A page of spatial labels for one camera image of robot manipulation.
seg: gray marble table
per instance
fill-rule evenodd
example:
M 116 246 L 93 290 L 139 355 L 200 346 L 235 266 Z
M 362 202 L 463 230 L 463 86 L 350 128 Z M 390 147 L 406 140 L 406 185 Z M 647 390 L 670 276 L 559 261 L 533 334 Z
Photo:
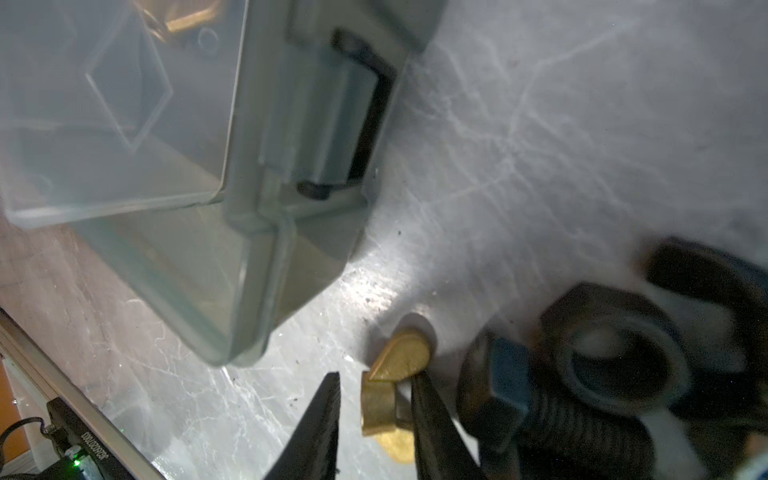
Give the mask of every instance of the gray marble table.
M 203 364 L 67 227 L 0 222 L 0 304 L 168 478 L 261 478 L 330 370 L 339 478 L 415 478 L 359 434 L 372 346 L 421 313 L 450 390 L 488 319 L 530 342 L 576 281 L 636 289 L 670 233 L 768 266 L 767 92 L 759 0 L 451 0 L 360 248 L 254 367 Z

